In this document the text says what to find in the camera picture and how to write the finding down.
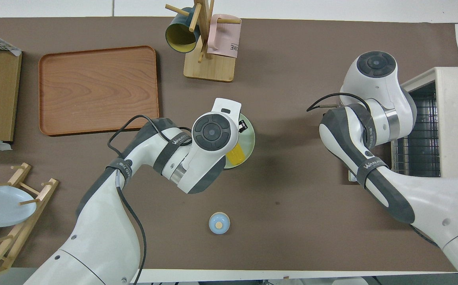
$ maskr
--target white robotic arm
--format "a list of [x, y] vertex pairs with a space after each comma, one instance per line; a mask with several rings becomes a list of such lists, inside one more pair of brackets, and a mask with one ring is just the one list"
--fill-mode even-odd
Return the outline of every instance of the white robotic arm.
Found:
[[170, 119], [153, 119], [122, 153], [110, 145], [119, 132], [115, 133], [108, 146], [119, 157], [83, 197], [68, 240], [25, 284], [129, 283], [139, 267], [140, 250], [120, 188], [146, 164], [185, 193], [204, 191], [222, 172], [225, 154], [238, 141], [240, 109], [240, 103], [217, 98], [212, 111], [194, 123], [193, 139]]
[[458, 179], [399, 175], [370, 152], [408, 135], [415, 123], [415, 105], [397, 82], [395, 60], [383, 52], [359, 56], [341, 91], [359, 99], [342, 95], [345, 106], [323, 116], [323, 143], [394, 218], [428, 235], [458, 270]]

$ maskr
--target yellow plate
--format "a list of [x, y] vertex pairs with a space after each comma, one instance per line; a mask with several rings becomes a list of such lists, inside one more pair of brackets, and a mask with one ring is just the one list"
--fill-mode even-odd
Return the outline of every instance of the yellow plate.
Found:
[[[254, 150], [254, 146], [255, 146], [255, 131], [254, 131], [254, 127], [252, 126], [250, 121], [243, 114], [240, 114], [240, 121], [241, 120], [244, 120], [245, 123], [247, 124], [247, 127], [248, 127], [246, 130], [244, 130], [242, 133], [240, 133], [240, 136], [238, 137], [238, 144], [240, 144], [241, 149], [243, 150], [243, 153], [245, 154], [245, 160], [243, 160], [243, 162], [245, 162], [248, 159], [248, 157], [252, 154], [252, 151]], [[224, 169], [233, 168], [233, 167], [236, 167], [238, 165], [234, 165], [229, 161], [229, 159], [225, 159], [225, 167], [224, 167]]]

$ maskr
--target brown table mat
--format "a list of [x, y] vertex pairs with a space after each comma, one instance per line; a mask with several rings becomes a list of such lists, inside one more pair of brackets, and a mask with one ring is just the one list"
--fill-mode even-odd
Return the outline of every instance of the brown table mat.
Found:
[[[39, 61], [39, 128], [45, 135], [118, 130], [159, 117], [155, 51], [148, 46], [46, 54]], [[127, 129], [136, 129], [134, 121]]]
[[[256, 131], [253, 154], [204, 192], [186, 195], [143, 166], [124, 192], [146, 231], [146, 268], [453, 271], [443, 253], [393, 220], [319, 138], [316, 99], [339, 91], [359, 54], [395, 56], [404, 82], [438, 66], [457, 66], [454, 24], [243, 19], [232, 83], [188, 79], [184, 55], [164, 39], [171, 18], [0, 19], [0, 37], [23, 49], [10, 164], [33, 165], [30, 184], [61, 181], [15, 262], [37, 267], [71, 233], [85, 191], [114, 159], [111, 133], [48, 137], [38, 128], [41, 56], [53, 52], [149, 45], [158, 58], [161, 114], [191, 126], [215, 97], [242, 103]], [[124, 148], [135, 132], [124, 132]], [[224, 211], [231, 229], [215, 236], [208, 219]]]

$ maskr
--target wooden tray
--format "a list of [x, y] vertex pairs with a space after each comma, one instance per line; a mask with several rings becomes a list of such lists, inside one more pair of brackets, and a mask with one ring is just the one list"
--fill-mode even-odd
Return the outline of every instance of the wooden tray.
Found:
[[[114, 131], [139, 114], [159, 117], [153, 48], [54, 53], [39, 61], [39, 128], [45, 135]], [[127, 129], [142, 125], [137, 120]]]

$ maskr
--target black cable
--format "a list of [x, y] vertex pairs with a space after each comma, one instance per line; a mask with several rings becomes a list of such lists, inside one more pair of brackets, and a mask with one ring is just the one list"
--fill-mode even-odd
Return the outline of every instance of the black cable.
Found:
[[[132, 117], [129, 121], [127, 121], [127, 123], [125, 123], [120, 129], [118, 129], [118, 131], [116, 131], [116, 132], [110, 137], [110, 140], [108, 141], [108, 148], [111, 148], [114, 152], [117, 153], [118, 157], [120, 157], [120, 158], [122, 158], [122, 159], [124, 158], [123, 155], [122, 155], [122, 153], [121, 153], [119, 150], [117, 150], [116, 148], [114, 148], [114, 147], [111, 145], [111, 142], [113, 141], [113, 139], [114, 139], [115, 137], [117, 137], [117, 135], [118, 135], [120, 132], [122, 132], [130, 123], [132, 123], [132, 122], [133, 122], [135, 119], [137, 119], [137, 118], [145, 118], [145, 119], [147, 119], [147, 120], [150, 122], [150, 124], [153, 126], [153, 128], [155, 129], [155, 131], [156, 131], [164, 140], [166, 140], [167, 142], [170, 141], [170, 139], [168, 139], [168, 137], [166, 137], [166, 135], [164, 135], [164, 134], [162, 133], [162, 131], [160, 131], [160, 130], [157, 128], [157, 126], [155, 126], [155, 124], [153, 123], [153, 121], [152, 121], [148, 116], [145, 116], [145, 115], [135, 115], [135, 116]], [[187, 127], [179, 127], [179, 129], [189, 130], [189, 132], [192, 133], [192, 131], [191, 131], [189, 128], [187, 128]], [[191, 140], [191, 139], [188, 139], [187, 141], [184, 141], [184, 142], [183, 142], [182, 144], [180, 144], [180, 145], [181, 145], [181, 146], [187, 146], [187, 145], [189, 145], [189, 144], [191, 144], [191, 143], [192, 143], [192, 140]]]
[[[118, 175], [118, 172], [119, 170], [117, 170], [117, 183], [120, 184], [120, 177]], [[143, 229], [143, 225], [141, 224], [139, 218], [137, 217], [136, 213], [133, 211], [131, 205], [129, 205], [129, 203], [127, 202], [127, 200], [125, 199], [124, 197], [124, 194], [122, 193], [122, 188], [120, 188], [120, 186], [117, 184], [117, 192], [118, 192], [118, 196], [120, 196], [120, 200], [122, 200], [123, 204], [125, 205], [125, 207], [127, 208], [127, 210], [129, 211], [129, 213], [131, 213], [132, 217], [134, 218], [134, 220], [136, 221], [137, 225], [139, 226], [139, 229], [141, 231], [141, 235], [143, 237], [143, 258], [142, 258], [142, 261], [141, 261], [141, 265], [139, 267], [139, 270], [137, 272], [137, 276], [136, 276], [136, 279], [134, 280], [134, 285], [137, 284], [137, 280], [139, 280], [139, 276], [141, 275], [141, 272], [143, 270], [143, 267], [144, 267], [144, 260], [146, 258], [146, 236], [144, 234], [144, 229]]]
[[372, 276], [372, 277], [379, 283], [379, 285], [382, 285], [382, 283], [380, 283], [380, 280], [377, 278], [377, 276]]
[[315, 101], [315, 103], [313, 103], [310, 107], [308, 107], [307, 112], [309, 112], [309, 111], [311, 111], [311, 110], [313, 110], [313, 109], [319, 108], [320, 106], [316, 106], [316, 105], [317, 105], [320, 101], [323, 101], [323, 100], [325, 100], [325, 99], [328, 99], [329, 97], [340, 96], [340, 95], [348, 96], [348, 97], [352, 97], [352, 98], [358, 99], [359, 101], [361, 101], [361, 103], [363, 103], [363, 105], [366, 107], [366, 110], [368, 110], [368, 112], [370, 112], [370, 114], [371, 114], [370, 106], [368, 106], [368, 103], [366, 103], [366, 101], [364, 101], [361, 97], [359, 97], [359, 96], [357, 96], [357, 95], [354, 95], [354, 94], [343, 93], [343, 92], [332, 93], [332, 94], [329, 94], [329, 95], [326, 95], [326, 96], [320, 98], [319, 100]]
[[421, 236], [421, 238], [424, 238], [424, 240], [426, 240], [427, 242], [431, 243], [435, 247], [439, 247], [436, 242], [434, 242], [433, 240], [431, 240], [428, 237], [426, 237], [424, 234], [422, 234], [420, 231], [418, 231], [414, 226], [410, 225], [410, 227], [414, 230], [414, 232], [416, 232], [419, 236]]

